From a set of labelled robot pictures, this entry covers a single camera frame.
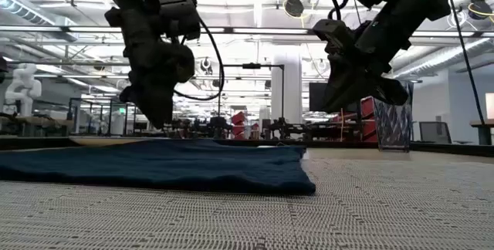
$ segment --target folded fabric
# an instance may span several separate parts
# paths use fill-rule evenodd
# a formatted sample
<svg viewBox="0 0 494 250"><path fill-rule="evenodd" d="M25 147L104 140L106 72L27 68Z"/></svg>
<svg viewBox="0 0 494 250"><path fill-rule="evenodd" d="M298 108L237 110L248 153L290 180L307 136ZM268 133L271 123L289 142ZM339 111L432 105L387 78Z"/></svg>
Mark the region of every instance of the folded fabric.
<svg viewBox="0 0 494 250"><path fill-rule="evenodd" d="M303 147L145 140L107 147L0 153L0 179L186 191L312 194Z"/></svg>

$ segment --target white column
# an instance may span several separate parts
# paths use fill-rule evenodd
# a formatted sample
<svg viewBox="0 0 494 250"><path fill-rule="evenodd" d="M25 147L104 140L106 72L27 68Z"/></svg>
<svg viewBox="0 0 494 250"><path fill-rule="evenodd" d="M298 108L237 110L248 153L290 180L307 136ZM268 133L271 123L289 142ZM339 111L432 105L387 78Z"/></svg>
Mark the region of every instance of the white column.
<svg viewBox="0 0 494 250"><path fill-rule="evenodd" d="M285 109L284 117L289 123L302 122L302 59L300 46L273 46L273 65L285 65ZM271 70L272 118L282 116L283 72Z"/></svg>

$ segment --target ceiling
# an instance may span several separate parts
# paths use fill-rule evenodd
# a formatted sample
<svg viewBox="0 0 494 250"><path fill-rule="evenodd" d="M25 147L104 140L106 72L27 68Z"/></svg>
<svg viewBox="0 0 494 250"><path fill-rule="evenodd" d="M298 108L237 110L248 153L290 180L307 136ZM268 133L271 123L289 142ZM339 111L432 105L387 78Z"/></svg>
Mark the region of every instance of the ceiling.
<svg viewBox="0 0 494 250"><path fill-rule="evenodd" d="M34 8L40 12L49 14L53 17L62 16L69 18L77 25L92 25L92 26L108 26L104 19L105 11L113 5L111 0L73 0L76 7L68 4L70 0L24 0L32 4ZM328 11L333 7L331 0L302 0L305 5L305 15L303 19L293 19L289 17L283 9L285 0L198 0L198 11L201 17L205 20L209 27L251 27L251 28L311 28L317 21L324 19ZM457 6L468 3L469 0L455 0ZM346 24L355 28L359 25L359 16L361 20L372 19L380 7L377 6L373 10L366 10L359 3L356 6L354 1L350 0L348 6L342 11L343 20ZM2 12L0 10L0 24L2 25L28 25L26 20L19 19L15 15ZM472 21L468 20L462 26L463 30L470 31L475 29L491 29L492 23L489 20ZM424 22L420 30L450 30L454 31L451 23L448 24L447 18L440 19L436 22ZM77 62L124 62L127 61L122 57L124 45L120 34L80 34L78 40L74 43L68 43L61 39L54 39L32 32L16 32L9 33L15 37L20 37L28 45L19 45L17 42L12 42L9 37L5 37L0 33L0 46L15 46L21 50L23 54L32 54L44 60L60 60L66 57L73 57L72 61ZM102 45L101 41L113 42L112 46ZM272 61L272 48L279 44L300 44L301 55L303 57L303 77L317 78L329 76L329 63L326 59L326 53L323 51L324 44L318 42L316 37L309 36L289 36L289 35L215 35L215 41L220 45L220 52L224 63L241 64L250 62L259 62L270 64ZM409 52L400 52L399 56L402 60L414 60L420 55L421 58L424 52L424 47L432 46L456 46L457 42L454 39L414 39L415 44ZM208 57L213 63L213 75L218 74L218 67L215 61L215 54L211 47L211 41L206 35L203 35L199 41L190 41L187 43L194 51L197 59L197 74L200 76L203 72L199 69L200 62ZM35 45L38 49L32 48L30 45ZM127 73L127 67L111 67L106 66L104 70L94 69L92 66L64 66L58 69L63 69L63 73L78 74L78 75L116 75ZM253 77L270 77L268 69L259 71L242 70L239 68L227 68L227 76L253 76ZM120 90L126 85L124 81L117 83L115 79L79 79L83 83L93 86L108 86ZM251 106L249 110L254 112L259 111L260 106L270 104L270 92L265 89L264 80L242 80L228 81L225 86L225 106L245 104ZM308 91L307 82L304 82L304 91ZM87 87L79 83L82 89L87 90ZM215 93L215 88L212 86L211 80L195 80L193 83L180 85L178 90L191 95L207 96ZM186 106L189 103L184 99L180 101L178 106ZM216 103L193 103L196 113L207 113L213 110ZM308 107L308 99L303 99L303 105Z"/></svg>

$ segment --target gray carpet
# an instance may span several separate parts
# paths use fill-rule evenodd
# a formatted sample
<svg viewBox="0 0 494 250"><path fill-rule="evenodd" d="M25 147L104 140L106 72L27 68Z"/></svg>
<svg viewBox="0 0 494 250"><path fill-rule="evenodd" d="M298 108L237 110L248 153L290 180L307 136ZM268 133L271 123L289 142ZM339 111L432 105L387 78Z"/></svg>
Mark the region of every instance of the gray carpet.
<svg viewBox="0 0 494 250"><path fill-rule="evenodd" d="M303 166L315 196L0 182L0 249L494 249L494 165Z"/></svg>

